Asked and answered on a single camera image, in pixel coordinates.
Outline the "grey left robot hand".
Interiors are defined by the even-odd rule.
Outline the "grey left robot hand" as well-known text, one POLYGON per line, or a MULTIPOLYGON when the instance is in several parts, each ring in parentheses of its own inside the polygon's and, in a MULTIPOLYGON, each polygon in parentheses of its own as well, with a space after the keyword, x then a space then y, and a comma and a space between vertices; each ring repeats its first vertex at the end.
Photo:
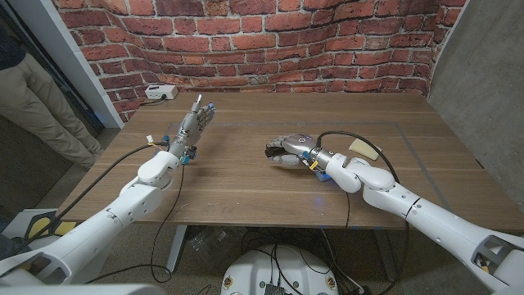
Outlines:
POLYGON ((213 120, 215 106, 213 103, 201 105, 202 94, 192 104, 178 127, 174 139, 169 144, 168 152, 175 155, 183 164, 187 164, 196 155, 196 144, 205 127, 213 120))

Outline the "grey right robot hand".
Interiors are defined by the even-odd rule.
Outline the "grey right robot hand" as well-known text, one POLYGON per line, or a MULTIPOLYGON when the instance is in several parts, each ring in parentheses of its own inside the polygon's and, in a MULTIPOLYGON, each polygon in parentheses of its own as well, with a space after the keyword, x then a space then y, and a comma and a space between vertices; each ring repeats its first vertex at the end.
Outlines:
POLYGON ((264 153, 273 162, 284 165, 302 163, 313 171, 325 171, 333 153, 317 147, 316 143, 309 135, 281 135, 266 144, 264 153))

